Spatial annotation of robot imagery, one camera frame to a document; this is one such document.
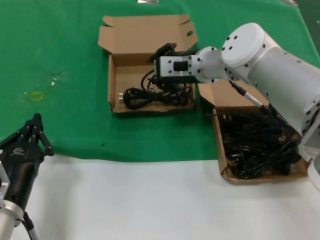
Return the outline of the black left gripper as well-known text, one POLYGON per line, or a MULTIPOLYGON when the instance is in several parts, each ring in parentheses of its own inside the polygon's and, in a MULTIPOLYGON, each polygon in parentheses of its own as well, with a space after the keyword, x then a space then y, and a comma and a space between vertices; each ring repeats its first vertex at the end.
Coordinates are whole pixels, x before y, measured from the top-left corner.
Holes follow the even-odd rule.
POLYGON ((2 161, 10 184, 4 199, 26 209, 43 156, 54 156, 53 147, 44 133, 42 116, 35 113, 23 127, 0 142, 2 161), (38 146, 41 141, 44 150, 38 146))

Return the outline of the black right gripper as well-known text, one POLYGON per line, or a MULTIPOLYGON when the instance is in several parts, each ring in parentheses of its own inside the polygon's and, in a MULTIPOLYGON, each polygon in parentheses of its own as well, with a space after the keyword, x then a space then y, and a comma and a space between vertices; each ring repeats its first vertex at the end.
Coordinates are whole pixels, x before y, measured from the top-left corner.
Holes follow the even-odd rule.
POLYGON ((160 89, 165 93, 175 94, 176 84, 196 84, 198 80, 192 69, 192 56, 196 50, 175 51, 176 43, 166 43, 156 50, 159 58, 160 89))

